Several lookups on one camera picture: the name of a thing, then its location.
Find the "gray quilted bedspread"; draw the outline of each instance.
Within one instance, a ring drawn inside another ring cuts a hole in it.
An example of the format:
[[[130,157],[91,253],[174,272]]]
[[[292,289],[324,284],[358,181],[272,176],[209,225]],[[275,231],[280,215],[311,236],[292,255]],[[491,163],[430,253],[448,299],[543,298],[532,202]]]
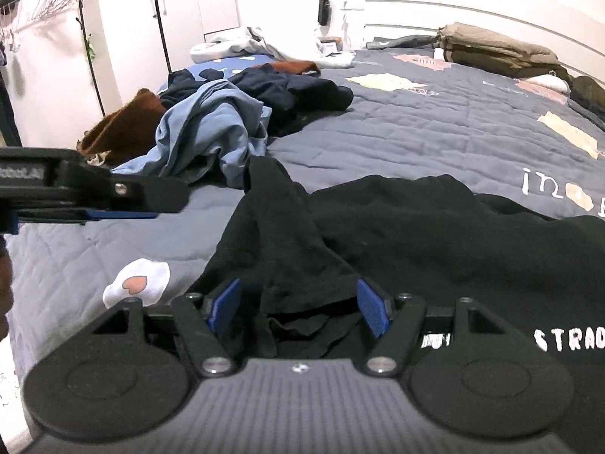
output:
[[[353,89],[352,106],[275,140],[270,155],[310,191],[370,174],[451,174],[546,215],[605,216],[605,132],[562,96],[416,53],[359,51],[354,68],[325,70]],[[152,221],[24,226],[8,242],[17,375],[101,314],[105,287],[134,260],[168,264],[161,303],[184,292],[242,195],[203,186],[183,213]]]

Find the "orange heart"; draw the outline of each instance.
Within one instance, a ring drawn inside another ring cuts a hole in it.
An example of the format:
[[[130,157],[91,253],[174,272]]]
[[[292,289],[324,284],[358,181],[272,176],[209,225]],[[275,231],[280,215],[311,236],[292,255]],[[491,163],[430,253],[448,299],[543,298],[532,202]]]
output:
[[[147,277],[130,277],[122,283],[122,288],[127,290],[130,295],[141,293],[145,287],[147,287]]]

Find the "white patch with orange heart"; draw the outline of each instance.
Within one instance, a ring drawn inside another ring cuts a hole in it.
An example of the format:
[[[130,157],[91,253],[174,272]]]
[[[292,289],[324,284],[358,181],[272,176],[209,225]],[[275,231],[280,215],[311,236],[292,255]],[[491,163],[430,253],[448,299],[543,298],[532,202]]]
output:
[[[138,297],[145,307],[152,306],[160,301],[169,281],[168,263],[141,258],[122,268],[105,287],[103,303],[109,309],[126,297]]]

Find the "white wardrobe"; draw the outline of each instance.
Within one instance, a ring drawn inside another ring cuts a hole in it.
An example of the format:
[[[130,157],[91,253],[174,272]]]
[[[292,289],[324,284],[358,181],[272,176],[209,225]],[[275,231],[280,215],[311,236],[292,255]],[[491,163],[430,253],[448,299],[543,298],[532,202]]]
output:
[[[120,106],[140,88],[156,90],[169,71],[192,65],[189,50],[205,35],[240,24],[236,0],[84,0],[84,11],[101,96],[115,103],[117,89]]]

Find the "screw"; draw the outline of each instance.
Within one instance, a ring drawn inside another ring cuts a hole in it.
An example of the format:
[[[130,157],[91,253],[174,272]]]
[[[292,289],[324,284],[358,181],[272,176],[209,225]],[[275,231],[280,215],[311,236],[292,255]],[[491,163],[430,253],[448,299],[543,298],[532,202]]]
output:
[[[307,364],[296,364],[292,367],[292,372],[304,374],[309,371],[309,366]]]
[[[124,196],[128,193],[128,187],[122,183],[116,183],[114,189],[116,189],[116,193],[120,196]]]
[[[372,372],[388,373],[397,368],[397,362],[388,356],[375,356],[370,358],[365,364]]]
[[[231,370],[231,360],[225,358],[224,356],[211,356],[204,360],[202,363],[202,368],[204,372],[208,372],[210,374],[219,374],[225,373]]]

